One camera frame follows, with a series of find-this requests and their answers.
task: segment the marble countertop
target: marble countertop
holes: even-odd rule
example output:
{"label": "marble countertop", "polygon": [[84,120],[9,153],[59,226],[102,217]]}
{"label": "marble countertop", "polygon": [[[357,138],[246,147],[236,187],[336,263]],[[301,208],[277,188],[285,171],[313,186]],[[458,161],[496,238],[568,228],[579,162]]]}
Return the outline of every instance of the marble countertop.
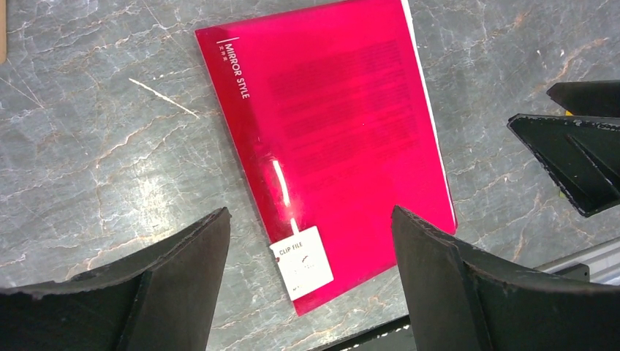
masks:
{"label": "marble countertop", "polygon": [[[406,314],[396,269],[296,317],[193,31],[312,0],[8,1],[0,287],[62,281],[228,206],[209,350],[307,350]],[[412,1],[458,237],[535,266],[618,236],[580,217],[505,127],[555,82],[620,78],[620,4]]]}

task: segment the white label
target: white label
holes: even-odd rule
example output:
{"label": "white label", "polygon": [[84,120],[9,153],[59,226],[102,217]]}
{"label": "white label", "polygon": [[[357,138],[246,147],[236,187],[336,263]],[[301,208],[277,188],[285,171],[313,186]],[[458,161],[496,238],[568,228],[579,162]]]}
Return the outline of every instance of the white label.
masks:
{"label": "white label", "polygon": [[276,256],[291,300],[333,281],[317,227],[310,227],[269,247]]}

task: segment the white paper edge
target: white paper edge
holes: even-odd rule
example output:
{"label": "white paper edge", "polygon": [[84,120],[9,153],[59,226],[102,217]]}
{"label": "white paper edge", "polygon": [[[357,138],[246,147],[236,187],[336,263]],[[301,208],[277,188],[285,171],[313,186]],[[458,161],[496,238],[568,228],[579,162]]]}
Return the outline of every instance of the white paper edge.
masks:
{"label": "white paper edge", "polygon": [[439,154],[439,163],[442,165],[442,172],[444,175],[444,183],[446,186],[446,193],[448,200],[450,201],[450,210],[452,211],[452,221],[456,225],[456,213],[454,212],[454,205],[452,204],[452,195],[450,194],[450,187],[447,183],[447,175],[444,167],[444,160],[442,157],[442,151],[439,149],[439,138],[437,137],[437,129],[435,127],[435,117],[433,115],[433,108],[431,107],[431,100],[428,98],[428,90],[426,89],[426,79],[424,79],[424,71],[422,70],[422,63],[420,62],[420,55],[417,53],[417,45],[415,44],[415,34],[413,32],[413,16],[411,15],[411,7],[409,7],[409,0],[401,0],[403,6],[403,12],[405,14],[405,20],[407,20],[407,28],[411,35],[411,43],[413,45],[413,51],[415,52],[415,60],[417,61],[417,70],[420,72],[420,79],[422,80],[422,87],[424,89],[424,97],[426,98],[426,106],[428,108],[428,114],[431,116],[431,125],[433,126],[433,134],[435,135],[435,143],[437,145],[437,153]]}

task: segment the folder cover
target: folder cover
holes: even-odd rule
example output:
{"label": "folder cover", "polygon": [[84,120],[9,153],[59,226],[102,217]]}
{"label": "folder cover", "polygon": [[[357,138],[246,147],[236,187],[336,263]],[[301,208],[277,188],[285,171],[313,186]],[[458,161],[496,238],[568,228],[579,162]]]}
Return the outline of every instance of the folder cover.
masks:
{"label": "folder cover", "polygon": [[407,0],[196,36],[271,243],[320,234],[333,280],[293,301],[299,315],[396,264],[394,205],[456,231]]}

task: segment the black plastic piece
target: black plastic piece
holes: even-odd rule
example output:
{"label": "black plastic piece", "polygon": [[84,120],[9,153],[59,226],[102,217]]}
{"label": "black plastic piece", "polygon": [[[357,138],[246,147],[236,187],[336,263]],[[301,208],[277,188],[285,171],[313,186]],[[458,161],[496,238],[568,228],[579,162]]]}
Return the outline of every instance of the black plastic piece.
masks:
{"label": "black plastic piece", "polygon": [[355,349],[355,351],[370,351],[383,350],[385,346],[389,346],[392,351],[415,350],[409,323],[409,316],[397,318],[316,350],[342,351]]}
{"label": "black plastic piece", "polygon": [[224,208],[67,282],[0,290],[0,350],[204,351],[229,240]]}
{"label": "black plastic piece", "polygon": [[503,260],[403,208],[392,219],[419,351],[618,349],[620,288]]}
{"label": "black plastic piece", "polygon": [[580,214],[620,204],[620,81],[557,83],[548,94],[579,116],[518,114],[508,128]]}
{"label": "black plastic piece", "polygon": [[573,115],[620,117],[620,80],[557,83],[547,95]]}
{"label": "black plastic piece", "polygon": [[582,282],[590,282],[590,267],[583,263],[571,265],[553,274],[563,276],[564,278],[581,280]]}

